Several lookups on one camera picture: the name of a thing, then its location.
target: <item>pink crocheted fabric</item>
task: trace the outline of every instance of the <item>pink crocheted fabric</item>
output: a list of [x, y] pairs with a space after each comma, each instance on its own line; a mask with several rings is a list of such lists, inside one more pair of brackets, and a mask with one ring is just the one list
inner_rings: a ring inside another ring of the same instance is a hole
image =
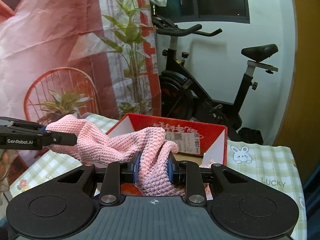
[[[78, 140], [75, 146], [51, 145], [55, 152], [68, 154], [83, 162], [108, 165], [119, 160], [129, 161], [136, 153], [140, 158], [137, 188], [146, 196], [184, 195], [183, 186], [169, 181], [167, 158], [179, 151], [175, 142], [165, 140], [161, 127], [147, 127], [137, 132], [109, 138], [96, 125], [86, 119], [67, 115], [46, 128], [51, 131], [74, 133]], [[214, 161], [203, 167], [210, 167]]]

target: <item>window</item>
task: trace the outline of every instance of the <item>window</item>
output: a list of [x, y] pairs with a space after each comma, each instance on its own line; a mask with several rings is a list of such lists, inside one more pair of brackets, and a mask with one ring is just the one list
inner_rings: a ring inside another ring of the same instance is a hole
[[174, 22], [229, 21], [250, 23], [248, 0], [168, 0], [157, 13]]

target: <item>pink flower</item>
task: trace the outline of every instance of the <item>pink flower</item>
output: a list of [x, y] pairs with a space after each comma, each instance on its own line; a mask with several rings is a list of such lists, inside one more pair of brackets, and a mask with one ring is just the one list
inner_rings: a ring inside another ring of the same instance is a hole
[[24, 186], [26, 186], [26, 185], [27, 185], [27, 181], [26, 181], [25, 179], [23, 179], [22, 181], [20, 181], [20, 184], [19, 184], [20, 187], [24, 187]]

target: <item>qr code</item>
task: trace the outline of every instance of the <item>qr code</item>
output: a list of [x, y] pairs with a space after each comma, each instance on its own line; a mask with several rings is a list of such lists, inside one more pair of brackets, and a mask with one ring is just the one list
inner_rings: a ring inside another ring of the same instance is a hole
[[182, 134], [181, 133], [174, 133], [173, 137], [175, 140], [182, 141]]

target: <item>gray ribbed panel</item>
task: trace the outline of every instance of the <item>gray ribbed panel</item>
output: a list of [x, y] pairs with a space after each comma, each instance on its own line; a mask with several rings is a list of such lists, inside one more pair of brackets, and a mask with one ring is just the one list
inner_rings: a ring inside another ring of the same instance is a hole
[[[180, 197], [127, 197], [102, 208], [94, 222], [66, 240], [239, 240], [221, 230], [204, 208]], [[26, 240], [19, 236], [17, 240]]]

